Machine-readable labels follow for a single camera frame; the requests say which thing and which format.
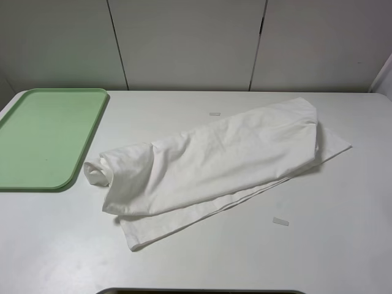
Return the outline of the white short sleeve t-shirt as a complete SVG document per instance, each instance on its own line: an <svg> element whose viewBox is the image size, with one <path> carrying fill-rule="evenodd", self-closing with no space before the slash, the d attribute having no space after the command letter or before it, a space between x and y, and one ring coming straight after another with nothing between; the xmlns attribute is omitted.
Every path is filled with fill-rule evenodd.
<svg viewBox="0 0 392 294"><path fill-rule="evenodd" d="M136 251L350 149L303 98L269 104L151 143L103 152L83 169L107 190Z"/></svg>

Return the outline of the green plastic tray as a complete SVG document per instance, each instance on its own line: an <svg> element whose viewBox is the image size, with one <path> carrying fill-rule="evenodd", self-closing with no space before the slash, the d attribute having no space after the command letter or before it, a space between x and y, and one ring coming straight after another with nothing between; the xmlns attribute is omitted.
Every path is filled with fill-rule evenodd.
<svg viewBox="0 0 392 294"><path fill-rule="evenodd" d="M31 89L1 118L1 190L58 190L77 173L108 100L99 88Z"/></svg>

